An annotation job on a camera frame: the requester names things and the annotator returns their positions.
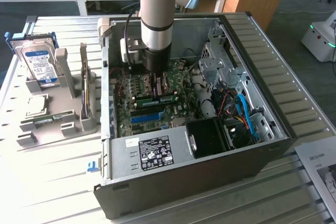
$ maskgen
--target motherboard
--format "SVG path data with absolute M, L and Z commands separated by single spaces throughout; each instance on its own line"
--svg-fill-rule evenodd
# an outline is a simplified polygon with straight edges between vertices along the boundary
M 182 85 L 189 67 L 190 64 L 183 59 L 170 62 L 168 70 L 163 73 L 159 99 L 152 97 L 147 71 L 112 69 L 110 84 L 116 90 L 118 137 L 178 127 L 200 117 L 197 97 L 187 81 L 189 75 L 185 86 Z

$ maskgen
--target hard disk label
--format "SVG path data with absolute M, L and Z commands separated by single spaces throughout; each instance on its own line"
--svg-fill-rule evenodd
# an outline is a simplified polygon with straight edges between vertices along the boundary
M 139 141 L 139 150 L 143 170 L 174 164 L 168 136 Z
M 49 53 L 46 50 L 26 52 L 27 63 L 33 72 L 36 80 L 42 83 L 54 82 L 57 80 L 55 68 L 49 63 Z

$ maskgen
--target gray floor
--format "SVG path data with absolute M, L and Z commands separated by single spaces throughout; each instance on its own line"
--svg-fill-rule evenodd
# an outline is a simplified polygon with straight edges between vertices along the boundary
M 323 21 L 330 14 L 285 15 L 279 13 L 298 10 L 326 12 L 336 9 L 336 3 L 327 4 L 326 1 L 319 3 L 319 0 L 281 0 L 267 29 L 267 35 L 336 125 L 336 106 L 333 103 L 333 98 L 336 97 L 336 77 L 333 75 L 331 63 L 320 63 L 300 43 L 312 22 Z M 66 16 L 79 15 L 79 12 L 77 5 L 73 2 L 0 3 L 0 35 L 2 36 L 6 31 L 20 32 L 28 15 Z M 0 85 L 11 57 L 10 49 L 0 37 Z
M 322 110 L 336 125 L 336 77 L 330 62 L 319 62 L 308 49 L 301 44 L 301 39 L 312 22 L 324 21 L 331 13 L 298 13 L 293 15 L 279 12 L 307 10 L 326 12 L 336 9 L 336 2 L 327 0 L 281 0 L 266 34 L 283 55 L 304 86 L 312 94 Z

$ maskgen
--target metal table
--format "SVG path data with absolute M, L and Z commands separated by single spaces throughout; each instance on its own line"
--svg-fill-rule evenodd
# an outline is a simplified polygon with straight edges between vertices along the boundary
M 226 17 L 300 136 L 295 145 L 336 135 L 331 122 L 254 19 L 245 13 L 226 14 Z M 38 17 L 30 31 L 55 31 L 59 45 L 69 52 L 72 73 L 80 70 L 79 45 L 87 43 L 89 65 L 98 76 L 96 92 L 100 97 L 98 18 Z M 86 174 L 88 162 L 101 151 L 99 132 L 28 149 L 18 147 L 10 138 L 17 130 L 20 102 L 28 96 L 23 74 L 24 67 L 14 56 L 0 92 L 0 155 L 4 155 L 0 159 L 3 165 L 0 186 L 4 183 L 1 188 L 6 188 L 2 197 L 5 209 L 2 208 L 0 220 L 8 218 L 1 223 L 110 223 L 91 191 L 92 179 L 97 173 Z M 291 148 L 254 178 L 128 215 L 113 223 L 304 224 L 324 221 L 333 223 Z

